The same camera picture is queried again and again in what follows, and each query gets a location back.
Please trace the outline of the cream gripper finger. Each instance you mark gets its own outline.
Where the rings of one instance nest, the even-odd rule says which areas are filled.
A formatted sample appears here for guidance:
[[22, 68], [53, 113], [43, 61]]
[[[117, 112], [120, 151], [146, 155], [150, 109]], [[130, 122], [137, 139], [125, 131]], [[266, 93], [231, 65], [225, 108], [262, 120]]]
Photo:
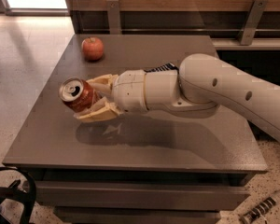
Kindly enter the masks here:
[[118, 75], [102, 75], [88, 79], [87, 83], [102, 97], [111, 97], [115, 80]]
[[75, 113], [74, 117], [84, 123], [98, 122], [115, 119], [122, 114], [122, 111], [114, 102], [102, 98], [90, 108]]

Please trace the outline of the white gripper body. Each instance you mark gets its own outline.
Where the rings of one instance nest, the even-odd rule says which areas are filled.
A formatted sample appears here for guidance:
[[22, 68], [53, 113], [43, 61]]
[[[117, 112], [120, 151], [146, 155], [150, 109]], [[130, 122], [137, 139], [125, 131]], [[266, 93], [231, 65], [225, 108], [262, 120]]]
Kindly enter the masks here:
[[119, 75], [112, 89], [115, 104], [123, 112], [147, 112], [143, 70], [128, 70]]

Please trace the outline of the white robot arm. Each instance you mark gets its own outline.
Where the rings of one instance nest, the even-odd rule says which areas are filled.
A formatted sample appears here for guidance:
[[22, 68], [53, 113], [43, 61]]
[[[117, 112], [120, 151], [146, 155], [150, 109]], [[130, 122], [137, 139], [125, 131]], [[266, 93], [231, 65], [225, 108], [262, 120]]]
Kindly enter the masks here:
[[168, 63], [148, 70], [128, 70], [87, 83], [102, 98], [75, 113], [82, 122], [153, 110], [182, 118], [208, 118], [223, 105], [280, 143], [280, 86], [210, 55], [191, 54], [179, 66]]

